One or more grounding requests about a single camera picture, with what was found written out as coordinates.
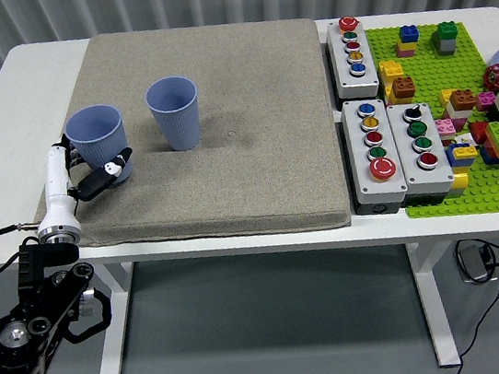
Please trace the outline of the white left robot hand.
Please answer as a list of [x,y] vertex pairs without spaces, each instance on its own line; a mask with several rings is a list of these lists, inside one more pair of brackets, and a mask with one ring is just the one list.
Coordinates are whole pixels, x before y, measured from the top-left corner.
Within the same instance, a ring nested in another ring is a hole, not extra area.
[[82,228],[75,215],[79,201],[93,200],[114,182],[123,180],[123,170],[130,163],[132,149],[125,147],[105,165],[93,169],[77,186],[71,183],[71,143],[65,134],[53,144],[48,155],[45,183],[46,215],[38,227],[41,244],[74,243],[81,239]]

